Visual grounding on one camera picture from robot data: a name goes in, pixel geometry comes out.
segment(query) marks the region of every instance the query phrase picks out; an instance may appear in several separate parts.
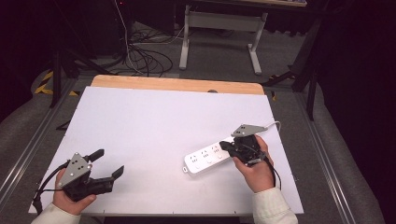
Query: person's left hand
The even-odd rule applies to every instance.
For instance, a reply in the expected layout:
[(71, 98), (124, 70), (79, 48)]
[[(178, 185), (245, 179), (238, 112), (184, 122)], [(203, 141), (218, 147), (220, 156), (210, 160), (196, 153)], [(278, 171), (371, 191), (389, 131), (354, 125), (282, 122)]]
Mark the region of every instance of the person's left hand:
[[(56, 175), (56, 181), (55, 181), (55, 188), (58, 189), (58, 183), (61, 180), (62, 176), (64, 175), (64, 172), (66, 169), (62, 169), (57, 175)], [(79, 216), (86, 207), (88, 207), (93, 201), (96, 200), (96, 195), (88, 195), (86, 198), (81, 199), (78, 202), (73, 202), (67, 195), (64, 193), (63, 190), (56, 190), (53, 193), (53, 204), (60, 209), (64, 210), (65, 212)]]

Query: white board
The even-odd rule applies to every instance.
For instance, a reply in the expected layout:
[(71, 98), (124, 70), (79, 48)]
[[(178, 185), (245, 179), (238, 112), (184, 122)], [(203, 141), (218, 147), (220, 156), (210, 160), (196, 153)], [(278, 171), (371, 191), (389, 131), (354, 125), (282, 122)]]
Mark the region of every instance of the white board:
[[(243, 123), (273, 121), (265, 95), (87, 87), (45, 177), (75, 152), (84, 156), (103, 148), (91, 177), (108, 177), (122, 165), (124, 174), (86, 214), (250, 215), (253, 193), (233, 161), (191, 177), (182, 171), (183, 159)], [(286, 201), (294, 213), (303, 213), (276, 126), (260, 136), (276, 162)], [(51, 201), (52, 193), (43, 193), (43, 206)], [(33, 206), (29, 212), (35, 213)]]

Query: power strip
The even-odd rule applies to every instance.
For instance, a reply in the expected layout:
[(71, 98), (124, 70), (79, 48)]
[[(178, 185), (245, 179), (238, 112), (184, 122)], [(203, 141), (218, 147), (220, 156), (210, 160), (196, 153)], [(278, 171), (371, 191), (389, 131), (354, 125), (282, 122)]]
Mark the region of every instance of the power strip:
[[(222, 141), (232, 142), (233, 137)], [(222, 150), (219, 142), (195, 151), (184, 158), (183, 172), (189, 175), (198, 175), (208, 168), (221, 164), (230, 158), (228, 151)]]

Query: hazard tape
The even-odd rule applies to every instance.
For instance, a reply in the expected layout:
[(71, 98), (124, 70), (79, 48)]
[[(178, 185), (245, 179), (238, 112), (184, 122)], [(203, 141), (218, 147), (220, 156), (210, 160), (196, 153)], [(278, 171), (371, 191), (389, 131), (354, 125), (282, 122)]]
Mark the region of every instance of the hazard tape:
[[(50, 79), (53, 76), (53, 71), (49, 71), (43, 78), (43, 80), (41, 80), (40, 84), (38, 85), (37, 89), (35, 89), (35, 93), (39, 94), (39, 93), (44, 93), (44, 94), (48, 94), (48, 95), (52, 95), (53, 94), (53, 90), (48, 90), (46, 89), (47, 84), (49, 83)], [(80, 91), (70, 91), (69, 95), (71, 96), (79, 96), (81, 94)]]

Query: silver metal bracket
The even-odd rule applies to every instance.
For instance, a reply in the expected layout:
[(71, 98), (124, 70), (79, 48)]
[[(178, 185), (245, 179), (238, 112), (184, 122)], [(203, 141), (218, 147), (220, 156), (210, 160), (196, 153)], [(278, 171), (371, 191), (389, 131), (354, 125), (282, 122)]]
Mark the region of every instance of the silver metal bracket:
[(254, 126), (254, 125), (249, 125), (249, 124), (242, 124), (237, 128), (232, 134), (232, 137), (245, 137), (248, 135), (252, 135), (255, 133), (262, 133), (267, 131), (268, 128), (264, 128), (261, 126)]
[(80, 178), (82, 175), (87, 174), (91, 170), (92, 166), (89, 165), (84, 158), (82, 158), (77, 152), (67, 165), (66, 171), (58, 184), (58, 187), (63, 188), (72, 181)]

